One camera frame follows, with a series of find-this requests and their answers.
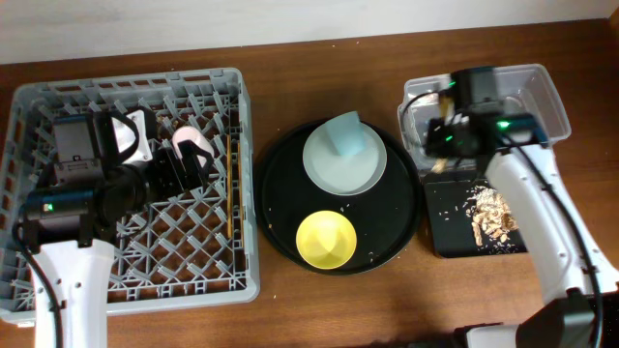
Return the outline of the pink plastic cup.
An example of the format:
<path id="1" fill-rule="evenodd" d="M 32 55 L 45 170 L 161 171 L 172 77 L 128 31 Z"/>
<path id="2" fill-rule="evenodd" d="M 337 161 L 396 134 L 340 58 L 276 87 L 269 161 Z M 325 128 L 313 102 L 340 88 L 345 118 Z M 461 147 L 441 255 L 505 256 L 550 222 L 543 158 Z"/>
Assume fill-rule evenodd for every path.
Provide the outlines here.
<path id="1" fill-rule="evenodd" d="M 185 156 L 180 148 L 180 144 L 184 142 L 189 142 L 190 145 L 199 148 L 197 159 L 201 167 L 207 163 L 206 153 L 209 153 L 211 157 L 215 155 L 214 148 L 199 129 L 192 126 L 183 126 L 172 135 L 172 145 L 176 156 L 180 160 Z"/>

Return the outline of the food scraps and rice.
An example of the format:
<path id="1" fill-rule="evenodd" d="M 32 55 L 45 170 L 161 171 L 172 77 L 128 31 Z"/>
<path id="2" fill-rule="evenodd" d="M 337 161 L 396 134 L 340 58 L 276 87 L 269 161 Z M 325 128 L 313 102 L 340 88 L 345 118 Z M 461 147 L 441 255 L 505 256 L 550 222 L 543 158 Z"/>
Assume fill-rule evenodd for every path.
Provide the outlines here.
<path id="1" fill-rule="evenodd" d="M 500 237 L 501 241 L 504 241 L 508 232 L 518 231 L 511 209 L 496 189 L 483 191 L 476 196 L 476 201 L 476 213 L 472 223 L 475 234 L 478 234 L 479 227 L 482 227 L 487 235 L 491 235 L 492 238 Z"/>

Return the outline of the light blue plastic cup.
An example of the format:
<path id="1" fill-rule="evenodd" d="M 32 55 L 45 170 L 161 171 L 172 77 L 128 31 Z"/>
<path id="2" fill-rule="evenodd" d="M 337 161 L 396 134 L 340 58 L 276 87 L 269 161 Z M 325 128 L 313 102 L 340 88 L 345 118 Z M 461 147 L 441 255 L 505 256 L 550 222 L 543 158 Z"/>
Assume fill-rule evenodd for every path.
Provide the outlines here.
<path id="1" fill-rule="evenodd" d="M 340 156 L 356 156 L 365 149 L 364 131 L 357 111 L 346 112 L 332 118 L 324 127 Z"/>

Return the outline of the yellow bowl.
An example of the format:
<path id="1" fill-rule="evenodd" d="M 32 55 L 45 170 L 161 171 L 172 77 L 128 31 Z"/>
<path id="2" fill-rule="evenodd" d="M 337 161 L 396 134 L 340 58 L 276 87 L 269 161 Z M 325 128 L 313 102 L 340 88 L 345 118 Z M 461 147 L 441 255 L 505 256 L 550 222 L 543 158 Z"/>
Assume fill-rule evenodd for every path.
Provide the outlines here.
<path id="1" fill-rule="evenodd" d="M 357 247 L 352 222 L 333 211 L 318 211 L 305 217 L 295 237 L 304 261 L 319 270 L 333 270 L 346 264 Z"/>

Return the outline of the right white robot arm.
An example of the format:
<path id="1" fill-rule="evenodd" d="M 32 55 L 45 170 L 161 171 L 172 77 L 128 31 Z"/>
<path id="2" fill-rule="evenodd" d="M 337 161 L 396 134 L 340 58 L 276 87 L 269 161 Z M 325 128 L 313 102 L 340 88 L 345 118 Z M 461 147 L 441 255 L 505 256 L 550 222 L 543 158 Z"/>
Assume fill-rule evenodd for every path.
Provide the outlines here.
<path id="1" fill-rule="evenodd" d="M 544 128 L 530 113 L 506 112 L 490 67 L 452 73 L 441 93 L 455 114 L 430 121 L 425 150 L 440 159 L 472 159 L 503 196 L 545 303 L 519 325 L 468 330 L 467 346 L 601 346 L 604 303 L 618 295 L 618 272 L 567 193 Z"/>

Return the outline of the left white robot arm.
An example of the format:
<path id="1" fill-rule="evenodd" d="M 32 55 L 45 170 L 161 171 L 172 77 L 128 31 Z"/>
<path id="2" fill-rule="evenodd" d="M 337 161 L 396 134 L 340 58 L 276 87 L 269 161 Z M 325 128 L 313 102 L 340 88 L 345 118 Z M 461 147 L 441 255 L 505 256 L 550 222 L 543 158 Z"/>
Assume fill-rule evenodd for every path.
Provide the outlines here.
<path id="1" fill-rule="evenodd" d="M 53 123 L 56 158 L 12 229 L 35 287 L 38 347 L 104 347 L 118 222 L 150 204 L 206 187 L 215 151 L 181 127 L 152 152 L 154 115 L 99 112 Z"/>

